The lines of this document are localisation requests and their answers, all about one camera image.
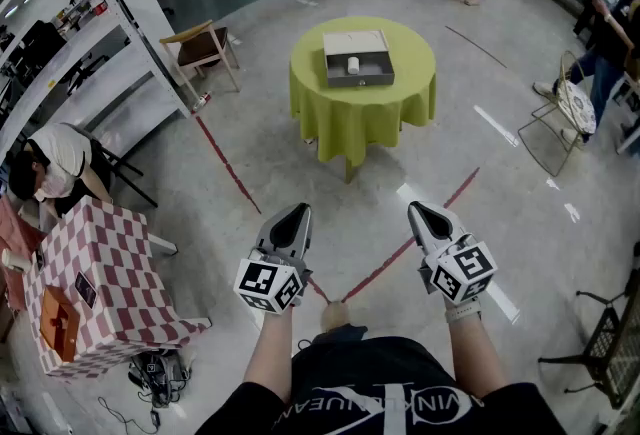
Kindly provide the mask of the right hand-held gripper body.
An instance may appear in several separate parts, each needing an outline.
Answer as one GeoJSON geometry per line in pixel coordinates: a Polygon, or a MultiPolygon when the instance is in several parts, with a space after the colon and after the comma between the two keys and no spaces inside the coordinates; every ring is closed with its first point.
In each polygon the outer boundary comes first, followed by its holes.
{"type": "Polygon", "coordinates": [[[485,291],[497,270],[486,243],[464,233],[426,255],[418,272],[429,294],[439,292],[459,306],[485,291]]]}

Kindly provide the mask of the person's right forearm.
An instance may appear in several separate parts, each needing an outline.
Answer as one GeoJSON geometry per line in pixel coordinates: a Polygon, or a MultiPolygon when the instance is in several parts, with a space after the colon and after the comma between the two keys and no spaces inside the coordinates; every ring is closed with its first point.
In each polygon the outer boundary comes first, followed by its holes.
{"type": "Polygon", "coordinates": [[[448,324],[455,380],[468,393],[484,398],[509,382],[478,312],[448,324]]]}

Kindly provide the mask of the person's left forearm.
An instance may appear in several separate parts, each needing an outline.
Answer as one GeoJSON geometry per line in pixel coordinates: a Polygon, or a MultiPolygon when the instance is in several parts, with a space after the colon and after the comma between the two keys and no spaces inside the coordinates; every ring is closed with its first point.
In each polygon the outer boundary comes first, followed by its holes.
{"type": "Polygon", "coordinates": [[[244,382],[255,383],[288,402],[292,387],[293,308],[267,312],[247,366],[244,382]]]}

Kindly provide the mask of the wooden round table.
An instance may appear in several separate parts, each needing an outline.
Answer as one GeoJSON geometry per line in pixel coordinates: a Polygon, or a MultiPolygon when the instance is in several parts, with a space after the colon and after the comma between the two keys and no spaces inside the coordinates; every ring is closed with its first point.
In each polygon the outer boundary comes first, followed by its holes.
{"type": "MultiPolygon", "coordinates": [[[[304,139],[303,142],[309,147],[314,148],[314,152],[318,153],[319,141],[317,138],[304,139]]],[[[355,166],[348,156],[344,157],[344,182],[350,184],[356,174],[357,166],[355,166]]]]}

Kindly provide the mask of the person's beige shoe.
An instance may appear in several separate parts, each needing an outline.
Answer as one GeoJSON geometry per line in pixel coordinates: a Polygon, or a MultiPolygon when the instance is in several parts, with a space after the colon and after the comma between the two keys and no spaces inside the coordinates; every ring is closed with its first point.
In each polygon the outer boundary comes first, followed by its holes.
{"type": "Polygon", "coordinates": [[[349,310],[341,301],[330,302],[321,314],[321,329],[328,333],[350,323],[349,310]]]}

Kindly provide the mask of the person's dark trousers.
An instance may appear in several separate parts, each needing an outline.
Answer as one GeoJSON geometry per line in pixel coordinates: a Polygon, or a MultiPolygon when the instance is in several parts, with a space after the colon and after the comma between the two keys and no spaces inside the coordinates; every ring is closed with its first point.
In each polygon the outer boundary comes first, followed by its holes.
{"type": "Polygon", "coordinates": [[[360,341],[368,332],[366,326],[354,326],[350,323],[323,332],[315,336],[312,340],[302,339],[298,342],[298,349],[304,350],[314,344],[333,344],[340,342],[360,341]]]}

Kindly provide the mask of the person's black T-shirt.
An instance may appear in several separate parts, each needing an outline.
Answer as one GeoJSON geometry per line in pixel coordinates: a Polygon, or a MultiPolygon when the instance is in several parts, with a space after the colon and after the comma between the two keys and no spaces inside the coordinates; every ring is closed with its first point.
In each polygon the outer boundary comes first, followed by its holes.
{"type": "Polygon", "coordinates": [[[195,435],[566,435],[537,387],[465,391],[419,343],[320,343],[293,359],[283,402],[241,384],[195,435]]]}

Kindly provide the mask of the red checkered tablecloth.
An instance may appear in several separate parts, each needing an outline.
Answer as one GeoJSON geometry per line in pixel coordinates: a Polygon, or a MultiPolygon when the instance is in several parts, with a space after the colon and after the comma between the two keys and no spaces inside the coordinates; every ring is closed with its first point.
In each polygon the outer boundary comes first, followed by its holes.
{"type": "Polygon", "coordinates": [[[86,196],[51,230],[22,276],[38,361],[50,377],[93,379],[148,350],[179,349],[211,327],[174,309],[152,267],[144,215],[86,196]],[[97,291],[90,309],[74,287],[82,272],[97,291]],[[62,362],[40,334],[44,289],[60,287],[80,312],[75,360],[62,362]]]}

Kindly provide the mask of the black metal bench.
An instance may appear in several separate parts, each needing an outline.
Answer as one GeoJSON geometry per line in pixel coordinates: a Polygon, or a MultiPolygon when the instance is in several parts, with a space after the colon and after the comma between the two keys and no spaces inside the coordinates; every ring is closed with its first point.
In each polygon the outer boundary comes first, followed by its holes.
{"type": "Polygon", "coordinates": [[[604,306],[584,350],[538,361],[585,367],[592,379],[587,387],[602,392],[618,410],[640,378],[640,241],[634,244],[633,266],[623,292],[611,299],[580,290],[576,295],[604,306]]]}

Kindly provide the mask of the black card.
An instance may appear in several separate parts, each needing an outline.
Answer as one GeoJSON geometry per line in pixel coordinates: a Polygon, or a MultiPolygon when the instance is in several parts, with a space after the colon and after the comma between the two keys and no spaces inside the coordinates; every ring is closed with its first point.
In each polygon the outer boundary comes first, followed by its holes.
{"type": "Polygon", "coordinates": [[[97,299],[97,291],[95,287],[92,285],[92,283],[87,279],[87,277],[82,272],[78,272],[76,274],[74,287],[78,292],[80,298],[83,300],[83,302],[90,309],[93,309],[97,299]]]}

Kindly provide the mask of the patterned seat cushion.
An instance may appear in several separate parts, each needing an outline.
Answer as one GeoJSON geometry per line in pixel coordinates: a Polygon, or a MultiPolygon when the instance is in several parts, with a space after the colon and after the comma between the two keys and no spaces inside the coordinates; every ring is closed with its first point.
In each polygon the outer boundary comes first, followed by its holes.
{"type": "Polygon", "coordinates": [[[594,134],[596,117],[589,96],[577,85],[563,81],[557,86],[557,105],[575,130],[581,134],[594,134]]]}

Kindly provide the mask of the wooden chair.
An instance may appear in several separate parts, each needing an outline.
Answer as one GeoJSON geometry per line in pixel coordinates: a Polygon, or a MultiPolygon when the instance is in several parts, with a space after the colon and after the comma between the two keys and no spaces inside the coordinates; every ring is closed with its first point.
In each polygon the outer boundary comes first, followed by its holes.
{"type": "Polygon", "coordinates": [[[186,71],[189,69],[195,70],[200,77],[204,77],[203,66],[212,66],[221,62],[235,91],[241,91],[240,83],[233,72],[234,69],[240,69],[240,64],[232,49],[229,30],[226,26],[215,27],[213,21],[208,20],[180,33],[161,38],[159,44],[164,48],[173,67],[195,98],[194,103],[203,94],[197,93],[187,77],[186,71]]]}

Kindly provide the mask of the white side table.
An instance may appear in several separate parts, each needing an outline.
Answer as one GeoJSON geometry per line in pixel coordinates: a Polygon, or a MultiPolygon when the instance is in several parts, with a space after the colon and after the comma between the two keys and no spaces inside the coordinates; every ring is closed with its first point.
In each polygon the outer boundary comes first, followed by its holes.
{"type": "Polygon", "coordinates": [[[640,155],[640,117],[631,125],[620,124],[620,134],[615,147],[617,154],[628,152],[640,155]]]}

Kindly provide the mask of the pale paper cup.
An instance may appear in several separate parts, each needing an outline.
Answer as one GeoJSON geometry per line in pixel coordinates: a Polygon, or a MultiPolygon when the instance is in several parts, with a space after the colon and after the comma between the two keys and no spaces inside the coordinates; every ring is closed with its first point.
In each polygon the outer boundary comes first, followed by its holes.
{"type": "Polygon", "coordinates": [[[29,259],[26,259],[9,249],[4,249],[2,251],[0,260],[7,269],[17,271],[19,273],[28,272],[32,265],[29,259]]]}

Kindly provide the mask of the plain red tablecloth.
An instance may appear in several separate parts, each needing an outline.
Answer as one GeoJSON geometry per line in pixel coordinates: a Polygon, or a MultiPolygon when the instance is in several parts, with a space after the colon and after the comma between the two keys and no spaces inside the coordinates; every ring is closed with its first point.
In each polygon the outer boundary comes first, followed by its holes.
{"type": "Polygon", "coordinates": [[[7,287],[8,305],[15,311],[26,309],[22,273],[7,268],[1,260],[2,252],[9,250],[31,260],[33,252],[46,235],[32,227],[14,210],[9,195],[0,198],[0,271],[7,287]]]}

